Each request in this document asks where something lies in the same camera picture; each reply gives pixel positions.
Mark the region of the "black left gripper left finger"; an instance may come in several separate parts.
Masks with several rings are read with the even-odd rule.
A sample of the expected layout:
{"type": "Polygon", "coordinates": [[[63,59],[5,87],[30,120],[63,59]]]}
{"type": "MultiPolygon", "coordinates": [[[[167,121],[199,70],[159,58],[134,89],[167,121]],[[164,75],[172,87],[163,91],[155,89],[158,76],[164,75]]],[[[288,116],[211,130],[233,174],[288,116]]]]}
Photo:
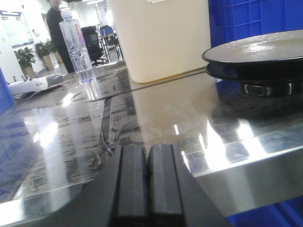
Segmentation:
{"type": "Polygon", "coordinates": [[[119,146],[110,159],[109,227],[146,227],[149,221],[145,154],[138,145],[119,146]]]}

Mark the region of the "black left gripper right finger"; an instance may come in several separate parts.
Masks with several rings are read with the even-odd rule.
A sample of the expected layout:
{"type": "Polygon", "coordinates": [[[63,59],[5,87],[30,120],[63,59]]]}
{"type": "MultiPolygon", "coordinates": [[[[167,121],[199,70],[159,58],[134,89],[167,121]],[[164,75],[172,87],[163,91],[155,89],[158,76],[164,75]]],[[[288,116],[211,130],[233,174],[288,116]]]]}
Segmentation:
{"type": "Polygon", "coordinates": [[[176,144],[154,144],[148,172],[151,226],[231,226],[189,172],[176,144]]]}

